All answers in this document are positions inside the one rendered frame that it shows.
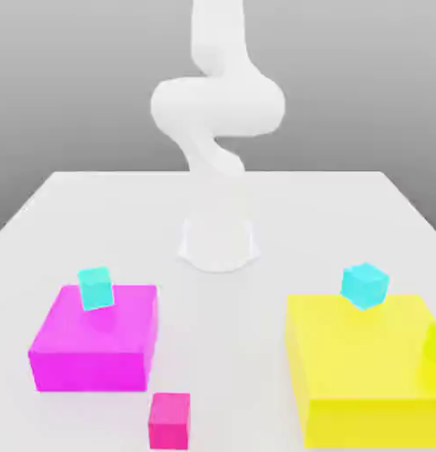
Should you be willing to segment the large magenta box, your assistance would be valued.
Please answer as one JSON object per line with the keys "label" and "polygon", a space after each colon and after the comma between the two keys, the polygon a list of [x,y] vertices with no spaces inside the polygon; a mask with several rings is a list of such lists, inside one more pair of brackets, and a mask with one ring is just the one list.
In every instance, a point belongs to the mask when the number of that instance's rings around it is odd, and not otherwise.
{"label": "large magenta box", "polygon": [[85,311],[77,285],[58,292],[30,349],[40,392],[145,392],[158,333],[154,285],[115,285],[115,304]]}

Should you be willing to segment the small cyan cube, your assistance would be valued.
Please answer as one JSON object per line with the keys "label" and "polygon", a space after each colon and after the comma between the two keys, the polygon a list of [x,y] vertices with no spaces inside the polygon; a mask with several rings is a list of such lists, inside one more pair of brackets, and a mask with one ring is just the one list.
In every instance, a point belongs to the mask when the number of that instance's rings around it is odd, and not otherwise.
{"label": "small cyan cube", "polygon": [[106,267],[92,267],[78,272],[79,289],[85,311],[115,304],[113,285]]}
{"label": "small cyan cube", "polygon": [[389,281],[386,273],[365,262],[343,270],[340,293],[358,309],[366,310],[384,302]]}

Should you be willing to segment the large yellow box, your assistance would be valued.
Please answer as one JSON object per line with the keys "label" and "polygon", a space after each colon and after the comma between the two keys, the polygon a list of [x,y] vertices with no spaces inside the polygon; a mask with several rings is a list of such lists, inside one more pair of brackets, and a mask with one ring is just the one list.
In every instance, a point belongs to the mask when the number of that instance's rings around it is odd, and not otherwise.
{"label": "large yellow box", "polygon": [[307,448],[436,448],[432,313],[418,295],[357,309],[339,294],[291,294],[285,345]]}

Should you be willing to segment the small pink cube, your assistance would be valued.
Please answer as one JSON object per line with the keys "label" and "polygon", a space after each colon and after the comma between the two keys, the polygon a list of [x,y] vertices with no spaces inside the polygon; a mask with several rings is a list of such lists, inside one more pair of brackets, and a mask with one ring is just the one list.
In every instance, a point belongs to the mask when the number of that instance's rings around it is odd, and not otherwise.
{"label": "small pink cube", "polygon": [[187,450],[190,442],[191,395],[154,393],[147,426],[151,449]]}

